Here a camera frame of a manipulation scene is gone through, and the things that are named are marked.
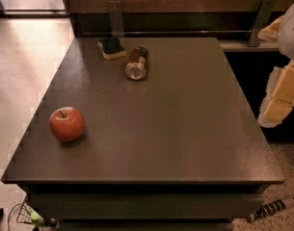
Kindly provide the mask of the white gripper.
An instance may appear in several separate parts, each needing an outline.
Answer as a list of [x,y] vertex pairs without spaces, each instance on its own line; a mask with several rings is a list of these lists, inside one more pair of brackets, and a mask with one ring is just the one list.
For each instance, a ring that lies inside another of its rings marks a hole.
[[292,59],[284,68],[273,68],[267,82],[266,96],[260,105],[258,124],[264,128],[274,128],[294,108],[294,3],[284,15],[260,30],[257,37],[264,41],[277,41],[280,52]]

